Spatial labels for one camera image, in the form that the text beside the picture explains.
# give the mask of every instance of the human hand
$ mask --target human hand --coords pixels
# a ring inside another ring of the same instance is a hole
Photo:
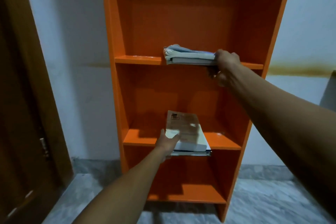
[[[166,137],[165,130],[161,129],[161,134],[155,143],[155,149],[162,150],[164,157],[166,157],[174,150],[179,140],[180,140],[179,134],[177,134],[173,138],[168,138]]]
[[[228,51],[218,50],[215,53],[217,66],[219,71],[214,70],[210,75],[215,78],[219,86],[226,86],[228,83],[229,75],[234,67],[240,66],[240,59],[237,53],[230,53]]]

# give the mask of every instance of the gray tile floor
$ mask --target gray tile floor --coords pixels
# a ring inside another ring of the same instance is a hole
[[[101,191],[91,174],[78,174],[43,224],[70,224]],[[138,224],[220,223],[213,205],[149,202]],[[238,179],[226,217],[233,223],[336,223],[292,181]]]

